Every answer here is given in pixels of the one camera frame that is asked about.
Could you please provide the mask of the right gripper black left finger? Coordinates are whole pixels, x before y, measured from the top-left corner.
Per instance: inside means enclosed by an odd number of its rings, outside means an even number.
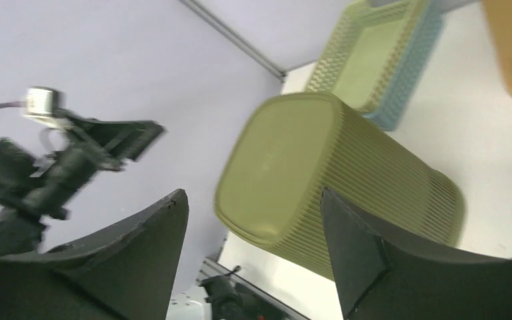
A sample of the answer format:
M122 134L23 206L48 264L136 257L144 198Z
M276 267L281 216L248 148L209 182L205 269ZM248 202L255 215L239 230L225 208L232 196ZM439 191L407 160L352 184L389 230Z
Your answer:
M189 216L177 189L46 253L0 257L0 319L163 319Z

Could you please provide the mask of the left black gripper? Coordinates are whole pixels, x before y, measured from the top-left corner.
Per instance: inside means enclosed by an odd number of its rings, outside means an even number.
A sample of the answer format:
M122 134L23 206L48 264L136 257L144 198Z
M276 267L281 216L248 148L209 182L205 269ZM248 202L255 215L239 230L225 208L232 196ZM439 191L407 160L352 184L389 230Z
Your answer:
M66 220L63 206L99 171L121 171L137 161L166 130L155 121L99 121L72 118L71 146L56 153L42 173L24 174L19 183L0 191L0 205L37 220Z

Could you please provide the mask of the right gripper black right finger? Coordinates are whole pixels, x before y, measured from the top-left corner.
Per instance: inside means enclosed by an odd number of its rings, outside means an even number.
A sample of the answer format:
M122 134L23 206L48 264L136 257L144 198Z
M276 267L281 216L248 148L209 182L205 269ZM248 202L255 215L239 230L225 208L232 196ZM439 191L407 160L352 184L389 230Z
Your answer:
M321 215L345 319L512 319L512 259L420 237L330 189Z

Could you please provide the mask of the olive green mesh basket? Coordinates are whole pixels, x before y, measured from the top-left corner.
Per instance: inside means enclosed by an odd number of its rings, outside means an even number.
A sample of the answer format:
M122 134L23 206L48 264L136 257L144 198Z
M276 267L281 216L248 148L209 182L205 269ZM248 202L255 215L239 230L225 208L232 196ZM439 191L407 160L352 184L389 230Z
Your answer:
M412 233L458 242L458 186L325 93L280 95L255 110L217 184L214 210L244 241L332 279L324 187Z

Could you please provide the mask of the light blue crate underneath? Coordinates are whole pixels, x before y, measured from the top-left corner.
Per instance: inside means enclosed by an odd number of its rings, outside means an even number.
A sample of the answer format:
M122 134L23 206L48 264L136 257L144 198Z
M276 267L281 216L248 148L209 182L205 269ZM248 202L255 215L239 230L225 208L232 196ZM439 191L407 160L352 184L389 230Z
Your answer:
M443 26L440 4L429 1L382 95L378 108L363 117L383 131L397 128L422 77Z

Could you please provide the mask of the light green shallow crate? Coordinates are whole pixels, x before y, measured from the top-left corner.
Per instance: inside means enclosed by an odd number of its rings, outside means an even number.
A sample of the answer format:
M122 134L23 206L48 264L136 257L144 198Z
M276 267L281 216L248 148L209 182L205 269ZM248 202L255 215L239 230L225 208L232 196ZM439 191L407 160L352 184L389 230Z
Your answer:
M305 91L331 93L359 112L374 111L428 5L428 1L348 5Z

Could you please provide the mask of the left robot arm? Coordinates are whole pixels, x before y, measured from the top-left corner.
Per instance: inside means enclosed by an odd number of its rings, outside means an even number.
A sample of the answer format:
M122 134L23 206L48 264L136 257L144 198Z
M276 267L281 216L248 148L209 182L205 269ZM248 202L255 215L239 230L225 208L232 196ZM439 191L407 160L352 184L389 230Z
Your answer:
M154 121L76 119L63 130L67 146L37 159L0 138L0 256L36 250L44 216L67 220L65 208L99 171L122 171L165 128Z

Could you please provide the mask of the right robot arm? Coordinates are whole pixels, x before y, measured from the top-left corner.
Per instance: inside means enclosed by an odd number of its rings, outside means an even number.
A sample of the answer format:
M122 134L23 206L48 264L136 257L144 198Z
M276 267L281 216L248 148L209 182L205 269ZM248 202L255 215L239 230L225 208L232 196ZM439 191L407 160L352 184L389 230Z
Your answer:
M320 212L344 319L512 319L512 259L440 245L330 189ZM172 297L188 216L178 189L52 251L0 257L0 319L289 319L228 274Z

